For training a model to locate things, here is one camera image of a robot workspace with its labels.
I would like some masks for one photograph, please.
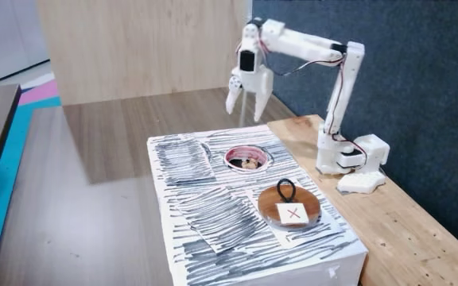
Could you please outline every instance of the red x mark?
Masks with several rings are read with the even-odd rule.
[[[298,211],[298,208],[295,208],[294,211],[291,211],[291,210],[287,210],[287,211],[291,213],[289,218],[292,218],[293,215],[296,215],[297,218],[300,218],[300,216],[298,214],[296,214],[296,212]]]

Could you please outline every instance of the white label with red x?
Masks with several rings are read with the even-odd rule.
[[[277,209],[280,221],[284,225],[309,223],[309,217],[303,203],[277,203]]]

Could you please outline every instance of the cable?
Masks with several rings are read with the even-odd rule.
[[[239,48],[241,48],[241,46],[242,46],[242,42],[240,41],[238,44],[238,47],[236,47],[236,50],[235,50],[236,57],[238,57],[238,51],[239,51]]]
[[[330,122],[330,128],[328,129],[328,132],[326,132],[325,130],[324,131],[325,133],[328,133],[328,134],[332,133],[333,122],[335,121],[335,110],[337,109],[337,105],[339,105],[339,99],[340,99],[340,95],[342,94],[343,87],[344,87],[344,61],[340,63],[340,89],[339,89],[339,94],[337,95],[337,99],[335,100],[335,105],[332,110],[332,122]]]
[[[349,142],[349,143],[353,144],[361,153],[363,153],[363,155],[365,155],[365,162],[363,162],[363,164],[360,165],[359,168],[357,168],[356,170],[363,168],[363,166],[365,166],[365,165],[367,164],[367,158],[368,158],[367,152],[365,152],[365,150],[364,150],[362,147],[360,147],[358,144],[356,144],[355,142],[353,142],[353,141],[351,141],[351,140],[348,140],[348,139],[337,140],[337,139],[335,138],[335,135],[336,135],[336,134],[332,134],[332,139],[333,139],[333,141],[337,141],[337,142]]]
[[[319,63],[323,63],[323,64],[336,64],[336,63],[342,63],[342,60],[343,60],[343,59],[340,59],[340,60],[313,60],[313,61],[309,61],[309,62],[307,62],[307,63],[302,64],[301,66],[299,66],[298,68],[293,69],[292,71],[288,71],[288,72],[285,72],[285,73],[280,73],[280,72],[278,72],[278,71],[275,71],[275,70],[272,69],[272,67],[267,63],[266,60],[265,60],[265,62],[266,62],[266,66],[267,66],[275,75],[279,75],[279,76],[288,76],[288,75],[292,75],[292,74],[295,73],[295,72],[300,71],[300,70],[303,69],[303,68],[308,67],[308,66],[311,65],[311,64],[319,64]]]

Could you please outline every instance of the paper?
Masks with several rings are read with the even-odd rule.
[[[171,184],[168,181],[171,178],[169,168],[173,170],[174,167],[167,164],[164,153],[158,152],[157,146],[174,138],[195,138],[200,142],[208,154],[215,179]],[[228,168],[223,162],[223,155],[238,145],[257,145],[262,148],[270,158],[268,168],[256,172],[238,172]],[[357,239],[345,220],[267,126],[152,137],[148,140],[148,150],[165,249],[175,286],[237,284],[277,272],[304,268],[330,258],[344,257],[347,255],[344,250]],[[177,209],[181,202],[217,187],[225,187],[237,198],[249,193],[254,203],[262,190],[276,185],[282,178],[290,178],[295,184],[298,182],[297,186],[312,192],[320,201],[321,217],[316,228],[302,234],[285,232],[282,236],[286,242],[287,239],[291,240],[292,246],[304,242],[300,247],[285,249],[274,230],[267,227],[257,230],[234,248],[216,253]]]
[[[247,197],[234,197],[225,187],[186,199],[177,208],[215,253],[231,249],[268,227]]]
[[[192,136],[167,136],[155,146],[158,164],[169,186],[215,179],[201,143]]]
[[[283,225],[307,224],[309,217],[303,203],[277,203],[278,215]]]

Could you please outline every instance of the blue mat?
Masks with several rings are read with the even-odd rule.
[[[54,97],[19,106],[15,111],[0,160],[0,237],[33,110],[60,105],[60,98]]]

